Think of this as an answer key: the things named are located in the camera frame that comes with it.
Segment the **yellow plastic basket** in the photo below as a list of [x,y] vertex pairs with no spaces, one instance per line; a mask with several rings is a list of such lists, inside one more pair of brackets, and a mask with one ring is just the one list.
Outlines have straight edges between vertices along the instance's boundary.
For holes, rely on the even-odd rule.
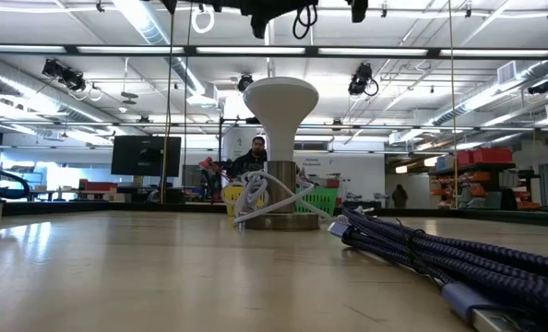
[[[223,187],[221,190],[221,199],[227,206],[227,216],[234,217],[236,212],[236,201],[243,193],[244,189],[242,186],[233,185],[228,187]],[[261,209],[269,201],[269,193],[265,191],[256,203],[253,206],[249,206],[249,203],[246,203],[244,206],[244,211],[252,211]]]

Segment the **black monitor screen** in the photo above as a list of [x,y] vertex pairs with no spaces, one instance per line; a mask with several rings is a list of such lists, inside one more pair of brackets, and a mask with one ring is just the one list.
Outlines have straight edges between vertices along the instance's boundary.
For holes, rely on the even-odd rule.
[[117,136],[113,141],[112,175],[178,177],[182,139]]

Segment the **shelf with red bins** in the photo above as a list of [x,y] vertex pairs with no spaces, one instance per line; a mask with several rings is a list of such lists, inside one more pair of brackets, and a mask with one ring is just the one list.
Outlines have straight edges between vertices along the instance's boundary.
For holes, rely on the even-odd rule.
[[538,210],[532,181],[539,177],[519,168],[509,148],[466,149],[437,159],[430,194],[438,208]]

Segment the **red crate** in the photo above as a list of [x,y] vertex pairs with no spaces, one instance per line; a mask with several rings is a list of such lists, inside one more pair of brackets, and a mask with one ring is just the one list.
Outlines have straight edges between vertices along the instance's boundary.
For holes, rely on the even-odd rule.
[[78,183],[79,191],[91,192],[111,192],[118,187],[117,183],[112,182],[92,182],[88,179],[80,179]]

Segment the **black overhead frame bar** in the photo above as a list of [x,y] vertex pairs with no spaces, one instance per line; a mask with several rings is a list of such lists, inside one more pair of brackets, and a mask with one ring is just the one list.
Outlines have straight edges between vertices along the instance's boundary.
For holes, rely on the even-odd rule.
[[548,60],[548,49],[339,46],[44,45],[0,43],[0,54],[162,57],[305,57],[427,60]]

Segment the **red tool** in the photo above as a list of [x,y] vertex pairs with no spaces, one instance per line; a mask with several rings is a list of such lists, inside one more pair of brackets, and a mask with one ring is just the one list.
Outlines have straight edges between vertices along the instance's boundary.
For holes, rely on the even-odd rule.
[[228,170],[232,167],[232,160],[213,160],[211,157],[207,157],[198,165],[202,169],[205,183],[209,187],[221,184],[222,179],[227,183],[232,180],[228,174]]

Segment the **person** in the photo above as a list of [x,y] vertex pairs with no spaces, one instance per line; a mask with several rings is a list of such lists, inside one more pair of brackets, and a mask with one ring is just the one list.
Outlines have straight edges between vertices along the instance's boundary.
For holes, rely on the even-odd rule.
[[262,136],[256,136],[252,140],[251,148],[232,162],[227,169],[227,176],[230,180],[236,180],[247,172],[263,170],[267,160],[266,140]]
[[393,200],[394,208],[406,208],[409,197],[404,187],[401,184],[397,184],[391,195],[391,199]]

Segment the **silver ventilation duct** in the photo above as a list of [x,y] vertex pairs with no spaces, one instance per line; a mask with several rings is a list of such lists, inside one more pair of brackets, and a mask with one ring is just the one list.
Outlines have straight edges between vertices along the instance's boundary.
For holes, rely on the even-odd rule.
[[17,101],[39,113],[66,113],[73,120],[117,123],[108,113],[78,101],[65,89],[55,88],[0,61],[0,97]]
[[520,71],[518,71],[518,63],[510,61],[496,70],[496,80],[492,80],[455,99],[454,102],[431,115],[424,124],[443,125],[457,116],[472,112],[501,99],[507,93],[544,82],[546,78],[548,78],[548,60],[530,64]]

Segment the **green plastic basket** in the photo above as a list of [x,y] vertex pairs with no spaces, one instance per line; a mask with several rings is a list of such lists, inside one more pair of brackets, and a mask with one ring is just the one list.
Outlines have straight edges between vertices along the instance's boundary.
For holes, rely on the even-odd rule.
[[304,202],[333,215],[338,197],[337,188],[315,187],[312,192],[303,197]]

